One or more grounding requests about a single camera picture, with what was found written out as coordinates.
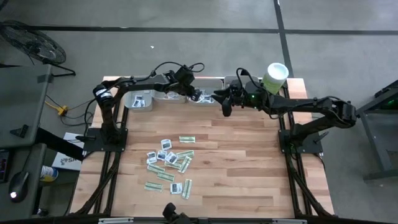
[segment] paper cup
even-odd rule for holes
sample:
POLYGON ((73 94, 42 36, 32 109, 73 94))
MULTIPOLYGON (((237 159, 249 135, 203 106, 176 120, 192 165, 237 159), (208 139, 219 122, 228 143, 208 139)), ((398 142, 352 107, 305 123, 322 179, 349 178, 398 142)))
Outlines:
POLYGON ((272 63, 262 78, 264 87, 272 94, 276 94, 289 76, 289 70, 281 63, 272 63))

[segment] dollar bill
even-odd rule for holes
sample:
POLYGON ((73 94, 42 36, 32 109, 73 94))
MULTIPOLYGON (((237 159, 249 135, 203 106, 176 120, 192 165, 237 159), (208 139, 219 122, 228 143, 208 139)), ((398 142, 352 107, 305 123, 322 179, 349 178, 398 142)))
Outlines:
POLYGON ((194 136, 180 136, 180 142, 195 143, 195 137, 194 136))
POLYGON ((185 159, 185 157, 192 158, 194 156, 193 150, 185 151, 185 152, 178 152, 176 153, 177 160, 185 159))
POLYGON ((172 183, 170 184, 171 194, 180 194, 182 192, 182 183, 172 183))
POLYGON ((153 165, 153 164, 148 164, 147 169, 152 172, 155 172, 155 173, 164 172, 164 170, 165 170, 164 168, 161 168, 161 167, 159 167, 157 165, 153 165))
POLYGON ((182 190, 183 198, 185 199, 189 198, 189 195, 191 194, 191 188, 192 188, 192 180, 185 179, 184 189, 182 190))
POLYGON ((159 178, 161 180, 174 182, 174 175, 173 174, 168 174, 166 172, 158 172, 157 173, 157 178, 159 178))
POLYGON ((152 183, 152 182, 146 182, 145 183, 145 189, 146 190, 155 190, 155 191, 158 191, 158 192, 162 192, 163 185, 162 184, 152 183))
POLYGON ((168 167, 173 167, 173 168, 176 168, 176 169, 180 169, 181 168, 181 164, 179 164, 179 163, 172 164, 171 162, 164 161, 164 165, 168 166, 168 167))
POLYGON ((185 173, 185 171, 187 171, 189 163, 191 163, 191 158, 189 158, 188 156, 185 157, 184 161, 181 164, 181 168, 180 170, 178 170, 180 173, 185 173))

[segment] white label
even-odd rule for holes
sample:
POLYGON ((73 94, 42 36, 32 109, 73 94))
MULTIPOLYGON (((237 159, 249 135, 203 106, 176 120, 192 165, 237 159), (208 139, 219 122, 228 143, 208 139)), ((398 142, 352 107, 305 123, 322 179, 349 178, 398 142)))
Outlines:
MULTIPOLYGON (((103 93, 103 92, 105 92, 105 91, 106 91, 106 90, 98 90, 98 91, 95 93, 95 95, 98 96, 98 95, 100 95, 101 93, 103 93)), ((106 91, 106 93, 104 93, 104 94, 101 95, 101 97, 104 97, 104 96, 112 96, 112 93, 108 90, 108 91, 106 91)))

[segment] metal bracket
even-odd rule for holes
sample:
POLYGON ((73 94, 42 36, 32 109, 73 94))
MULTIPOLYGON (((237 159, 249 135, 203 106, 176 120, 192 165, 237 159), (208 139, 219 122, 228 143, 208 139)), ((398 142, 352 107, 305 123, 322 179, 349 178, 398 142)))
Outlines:
POLYGON ((134 217, 126 218, 100 218, 98 224, 122 224, 122 223, 133 223, 134 217))
POLYGON ((87 136, 94 137, 94 140, 85 141, 84 150, 88 152, 124 152, 128 132, 129 130, 127 128, 121 130, 121 141, 119 144, 104 144, 102 141, 101 128, 89 128, 87 136))
POLYGON ((290 153, 322 153, 322 144, 320 142, 320 139, 322 136, 320 136, 318 133, 310 134, 307 136, 304 141, 302 146, 296 146, 296 147, 291 147, 290 143, 290 130, 279 130, 278 132, 279 136, 279 145, 280 145, 280 150, 282 153, 285 152, 290 152, 290 153))
POLYGON ((198 224, 209 224, 209 219, 208 218, 200 218, 198 217, 198 224))
POLYGON ((306 220, 274 219, 273 224, 307 224, 306 220))

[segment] clear plastic bin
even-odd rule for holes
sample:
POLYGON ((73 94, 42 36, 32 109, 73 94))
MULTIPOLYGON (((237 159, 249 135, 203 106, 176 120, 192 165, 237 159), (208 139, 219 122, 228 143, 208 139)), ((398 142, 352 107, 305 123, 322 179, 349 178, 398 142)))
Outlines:
MULTIPOLYGON (((222 90, 223 89, 223 81, 219 79, 200 79, 196 78, 192 83, 192 86, 195 87, 197 90, 205 90, 207 95, 213 94, 215 90, 222 90)), ((188 103, 194 106, 220 106, 217 101, 212 103, 198 103, 194 102, 191 99, 188 99, 188 103)))
POLYGON ((131 91, 126 93, 126 98, 124 100, 124 105, 133 110, 133 112, 150 112, 152 111, 152 92, 153 90, 142 90, 142 91, 131 91), (142 96, 145 101, 145 106, 140 108, 132 107, 136 96, 142 96))
MULTIPOLYGON (((240 77, 241 80, 242 80, 243 88, 246 86, 246 83, 247 83, 247 82, 251 82, 250 78, 247 77, 247 76, 239 76, 239 77, 240 77)), ((259 81, 258 77, 252 76, 252 78, 253 78, 253 81, 255 81, 255 82, 258 82, 258 81, 259 81)), ((225 88, 228 88, 229 85, 231 84, 231 82, 232 82, 233 80, 237 80, 237 79, 238 79, 238 78, 237 78, 236 75, 227 75, 227 76, 225 76, 225 78, 224 78, 224 86, 225 86, 225 88)))
POLYGON ((178 98, 167 99, 165 98, 166 93, 162 93, 159 91, 153 91, 152 96, 154 100, 158 103, 185 103, 187 98, 185 96, 179 95, 178 98))

